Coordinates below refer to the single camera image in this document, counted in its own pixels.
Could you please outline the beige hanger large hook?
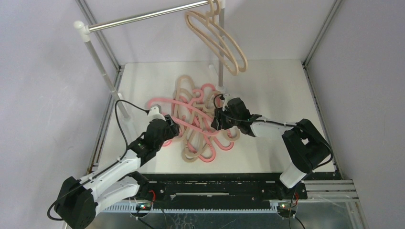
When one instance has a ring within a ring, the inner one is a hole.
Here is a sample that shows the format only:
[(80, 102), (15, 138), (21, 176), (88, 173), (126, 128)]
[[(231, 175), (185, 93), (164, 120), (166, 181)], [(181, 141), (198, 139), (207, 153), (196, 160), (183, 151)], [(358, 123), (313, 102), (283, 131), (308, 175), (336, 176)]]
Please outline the beige hanger large hook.
[(215, 140), (213, 140), (213, 146), (216, 151), (218, 149), (222, 151), (229, 151), (233, 149), (235, 142), (240, 138), (240, 131), (236, 130), (214, 130), (216, 132)]

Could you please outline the pink hanger top hook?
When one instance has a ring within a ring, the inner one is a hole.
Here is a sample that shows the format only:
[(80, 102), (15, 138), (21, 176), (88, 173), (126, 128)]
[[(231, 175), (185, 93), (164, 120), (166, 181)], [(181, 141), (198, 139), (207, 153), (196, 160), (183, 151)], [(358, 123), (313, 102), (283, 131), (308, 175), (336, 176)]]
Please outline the pink hanger top hook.
[(148, 107), (158, 104), (171, 106), (171, 117), (180, 125), (180, 135), (174, 140), (169, 140), (164, 145), (172, 142), (181, 142), (181, 156), (185, 162), (191, 163), (201, 160), (210, 163), (216, 158), (216, 149), (213, 143), (217, 139), (218, 131), (209, 127), (213, 120), (213, 111), (205, 99), (204, 90), (177, 89), (174, 98), (156, 97), (148, 101)]

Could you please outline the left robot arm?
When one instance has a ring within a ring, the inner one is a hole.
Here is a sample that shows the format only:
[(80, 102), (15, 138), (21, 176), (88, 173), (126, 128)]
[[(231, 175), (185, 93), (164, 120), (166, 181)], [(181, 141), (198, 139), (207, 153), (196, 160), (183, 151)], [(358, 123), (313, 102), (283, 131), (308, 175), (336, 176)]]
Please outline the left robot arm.
[(170, 115), (150, 120), (146, 131), (127, 145), (124, 154), (111, 165), (80, 179), (67, 178), (50, 209), (71, 228), (85, 229), (105, 208), (128, 197), (145, 198), (149, 194), (148, 184), (137, 181), (131, 173), (179, 134), (180, 126)]

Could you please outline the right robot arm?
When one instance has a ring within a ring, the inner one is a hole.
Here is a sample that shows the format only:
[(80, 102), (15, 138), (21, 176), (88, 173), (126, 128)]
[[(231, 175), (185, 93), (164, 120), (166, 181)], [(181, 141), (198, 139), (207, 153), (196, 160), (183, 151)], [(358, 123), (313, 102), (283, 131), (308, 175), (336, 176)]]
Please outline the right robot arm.
[(267, 119), (260, 114), (251, 114), (239, 97), (218, 94), (213, 98), (214, 119), (211, 127), (227, 130), (236, 126), (244, 135), (251, 137), (272, 137), (280, 135), (291, 162), (280, 175), (276, 192), (281, 198), (289, 198), (295, 186), (333, 160), (329, 143), (308, 119), (296, 123), (281, 123)]

